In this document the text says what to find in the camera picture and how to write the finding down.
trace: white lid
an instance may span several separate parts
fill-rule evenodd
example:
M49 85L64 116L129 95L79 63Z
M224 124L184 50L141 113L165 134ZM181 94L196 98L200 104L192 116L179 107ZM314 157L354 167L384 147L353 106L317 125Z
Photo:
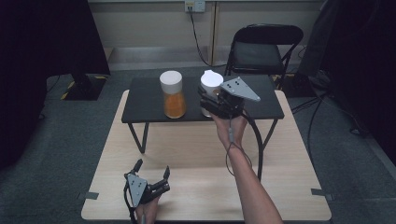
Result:
M177 71L167 71L160 76L161 88L168 94L175 94L182 90L182 76Z
M201 83L207 87L217 87L223 82L223 76L215 73L212 70L206 70L201 76Z

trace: black table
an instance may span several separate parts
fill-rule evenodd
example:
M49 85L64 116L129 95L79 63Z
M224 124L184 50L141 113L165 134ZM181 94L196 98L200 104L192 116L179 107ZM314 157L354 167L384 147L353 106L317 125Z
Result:
M224 81L236 78L236 76L224 77ZM241 77L249 87L261 98L259 102L246 100L245 109L253 119L273 119L270 131L267 134L262 147L259 149L260 159L279 119L284 118L282 108L275 95L274 83L268 76L243 76ZM183 93L186 99L187 111L179 119L169 119L163 113L163 91L158 77L134 77L128 99L122 114L121 122L127 123L134 140L141 153L145 153L149 124L151 122L181 122L181 121L210 121L202 114L198 87L201 85L201 77L183 77ZM142 143L134 131L134 123L146 123L143 132ZM261 178L261 166L259 165L258 176Z

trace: orange liquid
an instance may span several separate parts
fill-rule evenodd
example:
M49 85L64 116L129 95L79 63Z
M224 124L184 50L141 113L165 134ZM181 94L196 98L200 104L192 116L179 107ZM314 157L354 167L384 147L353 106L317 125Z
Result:
M178 119L183 116L186 113L186 102L183 92L172 95L164 93L163 109L165 115L170 119Z

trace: bottle with orange liquid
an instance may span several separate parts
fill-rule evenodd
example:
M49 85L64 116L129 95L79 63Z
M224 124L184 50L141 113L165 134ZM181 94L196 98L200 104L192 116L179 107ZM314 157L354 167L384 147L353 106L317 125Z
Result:
M177 71L167 71L160 76L163 89L163 111L170 119L181 118L186 113L182 79Z

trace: person's left hand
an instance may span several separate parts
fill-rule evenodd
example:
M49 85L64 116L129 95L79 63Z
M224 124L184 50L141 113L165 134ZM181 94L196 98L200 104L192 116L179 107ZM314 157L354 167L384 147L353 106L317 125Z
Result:
M142 223L142 216L145 215L145 223L146 224L153 224L155 222L155 218L157 217L157 209L158 209L158 201L160 197L155 198L149 203L140 204L136 207L136 216L137 216L137 223Z

